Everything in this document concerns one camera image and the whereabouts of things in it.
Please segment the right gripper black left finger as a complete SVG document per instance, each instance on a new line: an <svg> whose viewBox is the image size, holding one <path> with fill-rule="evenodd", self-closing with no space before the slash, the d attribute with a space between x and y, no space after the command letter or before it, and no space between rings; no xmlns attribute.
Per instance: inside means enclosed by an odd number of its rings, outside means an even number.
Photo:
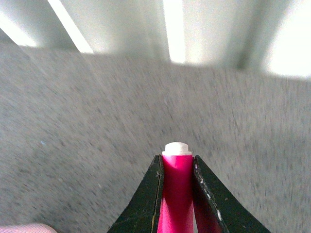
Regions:
<svg viewBox="0 0 311 233"><path fill-rule="evenodd" d="M164 183L164 165L156 155L130 202L108 229L109 233L156 233Z"/></svg>

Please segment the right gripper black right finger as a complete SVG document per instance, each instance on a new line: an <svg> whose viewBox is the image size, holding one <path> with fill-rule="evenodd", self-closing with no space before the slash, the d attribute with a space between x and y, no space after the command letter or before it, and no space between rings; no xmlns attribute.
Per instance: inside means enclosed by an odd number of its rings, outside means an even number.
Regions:
<svg viewBox="0 0 311 233"><path fill-rule="evenodd" d="M196 155L192 170L192 198L200 233L268 233Z"/></svg>

